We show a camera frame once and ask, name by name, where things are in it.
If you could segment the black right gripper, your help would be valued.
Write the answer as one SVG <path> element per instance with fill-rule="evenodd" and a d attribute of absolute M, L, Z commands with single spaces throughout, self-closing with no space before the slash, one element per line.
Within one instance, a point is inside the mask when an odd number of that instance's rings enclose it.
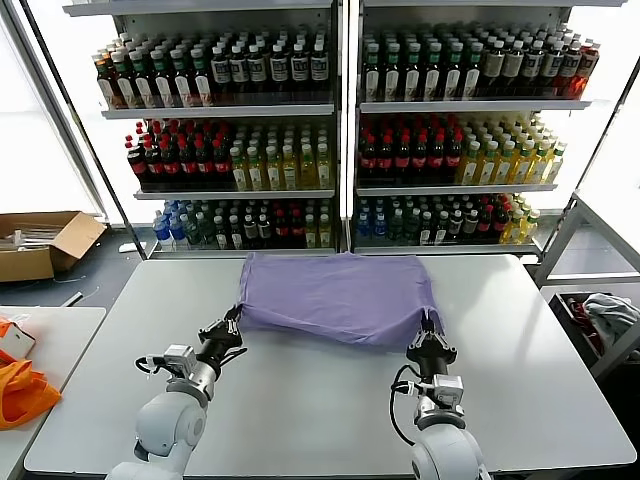
<path fill-rule="evenodd" d="M 437 322 L 423 313 L 416 336 L 406 350 L 406 358 L 417 365 L 420 376 L 446 375 L 456 360 L 456 348 L 440 332 Z"/>

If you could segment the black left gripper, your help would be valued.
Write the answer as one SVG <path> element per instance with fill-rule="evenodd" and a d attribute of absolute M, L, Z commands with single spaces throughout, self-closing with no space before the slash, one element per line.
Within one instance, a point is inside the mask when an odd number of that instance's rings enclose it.
<path fill-rule="evenodd" d="M 197 354 L 197 360 L 208 364 L 211 368 L 218 368 L 227 352 L 242 346 L 239 334 L 239 321 L 242 317 L 242 306 L 234 305 L 223 317 L 213 321 L 198 332 L 202 348 Z"/>

